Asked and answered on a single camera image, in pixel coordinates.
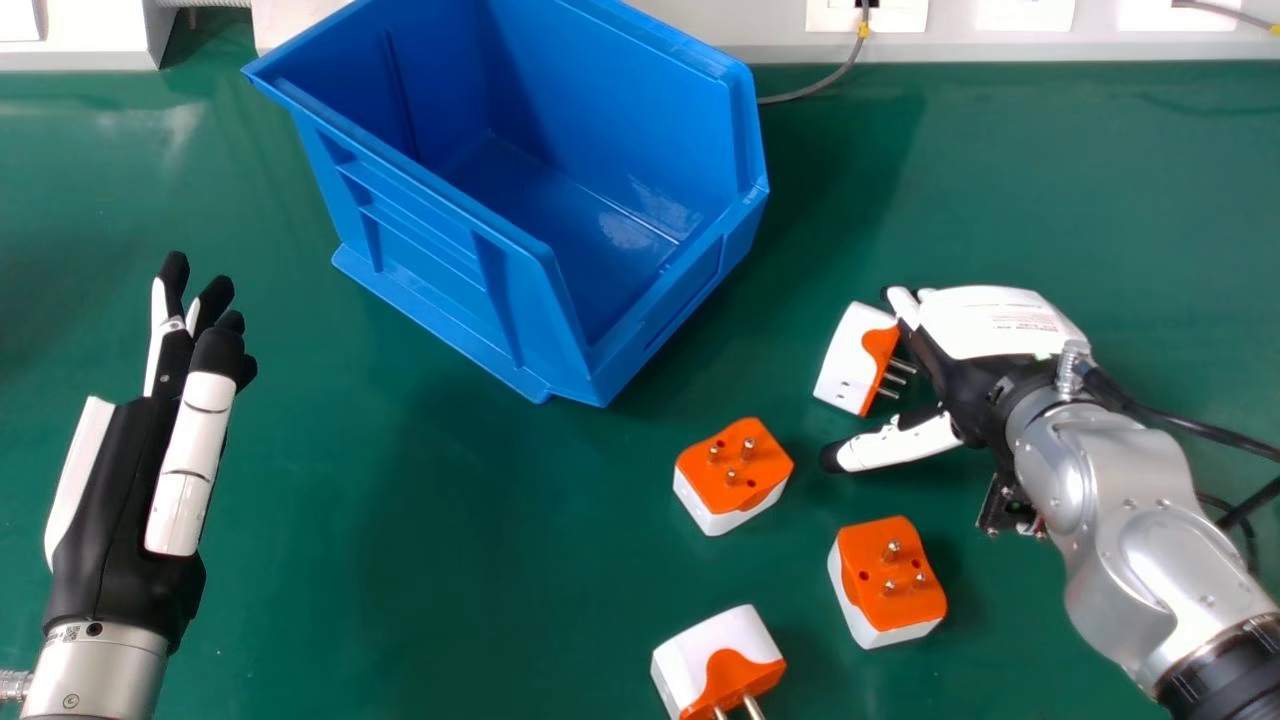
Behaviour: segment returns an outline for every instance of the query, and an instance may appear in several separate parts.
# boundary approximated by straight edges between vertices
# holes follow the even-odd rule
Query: plug pin
[[[915,365],[913,365],[913,364],[910,364],[910,363],[908,363],[905,360],[899,360],[897,357],[890,357],[888,359],[888,364],[895,370],[902,370],[908,375],[914,375],[915,373],[919,372],[919,369]]]
[[[760,710],[760,703],[755,702],[754,697],[751,697],[749,694],[744,694],[742,696],[742,707],[746,708],[746,715],[751,720],[764,720],[764,712]]]

